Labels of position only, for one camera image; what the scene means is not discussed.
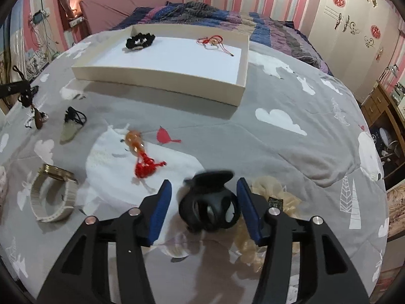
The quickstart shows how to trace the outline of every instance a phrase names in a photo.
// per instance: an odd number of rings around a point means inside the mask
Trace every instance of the white watch strap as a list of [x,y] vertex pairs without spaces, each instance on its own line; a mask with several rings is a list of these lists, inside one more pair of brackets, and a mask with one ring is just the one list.
[[41,187],[47,178],[48,175],[45,173],[39,173],[37,175],[32,183],[30,196],[31,208],[36,220],[44,223],[56,222],[68,217],[74,209],[77,193],[77,182],[73,179],[68,179],[65,183],[66,190],[61,205],[57,208],[56,212],[48,216],[40,200]]

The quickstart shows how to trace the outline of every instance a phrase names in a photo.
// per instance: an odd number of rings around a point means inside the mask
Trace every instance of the purple blanket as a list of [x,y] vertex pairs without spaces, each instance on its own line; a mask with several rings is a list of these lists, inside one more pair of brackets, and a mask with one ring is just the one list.
[[168,2],[164,7],[136,8],[131,16],[112,30],[151,23],[191,24],[246,33],[253,42],[284,52],[331,75],[327,64],[305,35],[294,29],[292,22],[274,21],[270,17],[255,12],[220,10],[202,2],[185,4]]

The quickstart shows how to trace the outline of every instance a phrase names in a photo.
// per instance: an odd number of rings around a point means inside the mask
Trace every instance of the open box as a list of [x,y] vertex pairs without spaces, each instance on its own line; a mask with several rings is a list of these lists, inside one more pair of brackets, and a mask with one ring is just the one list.
[[[142,50],[128,50],[127,38],[141,32],[156,36]],[[220,35],[221,48],[196,42]],[[186,93],[238,106],[246,87],[249,36],[214,27],[179,24],[134,25],[99,44],[72,66],[79,80],[139,85]]]

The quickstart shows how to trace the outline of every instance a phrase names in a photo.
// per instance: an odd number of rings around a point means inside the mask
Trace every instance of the wristwatch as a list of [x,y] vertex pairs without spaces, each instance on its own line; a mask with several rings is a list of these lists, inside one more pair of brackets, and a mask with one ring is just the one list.
[[[56,180],[65,182],[65,194],[63,201],[55,213],[48,216],[44,207],[41,205],[40,190],[45,180],[51,177]],[[31,208],[37,221],[40,222],[56,222],[68,217],[73,209],[76,201],[77,180],[74,178],[74,173],[70,171],[44,164],[38,171],[38,175],[32,183],[31,188]]]

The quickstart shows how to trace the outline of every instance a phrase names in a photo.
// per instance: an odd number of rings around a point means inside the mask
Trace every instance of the drawer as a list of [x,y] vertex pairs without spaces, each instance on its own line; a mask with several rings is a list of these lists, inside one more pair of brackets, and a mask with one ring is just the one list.
[[377,106],[378,110],[383,113],[388,106],[388,102],[379,87],[375,88],[374,92],[371,94],[371,99]]
[[367,126],[369,126],[369,128],[370,128],[373,123],[370,120],[369,114],[367,113],[367,110],[366,110],[365,106],[361,107],[361,112],[363,113],[364,118],[366,119]]
[[367,114],[369,115],[370,121],[372,123],[374,123],[378,119],[378,117],[381,115],[381,112],[377,108],[377,105],[375,104],[374,100],[372,100],[371,98],[366,100],[363,107],[366,109]]

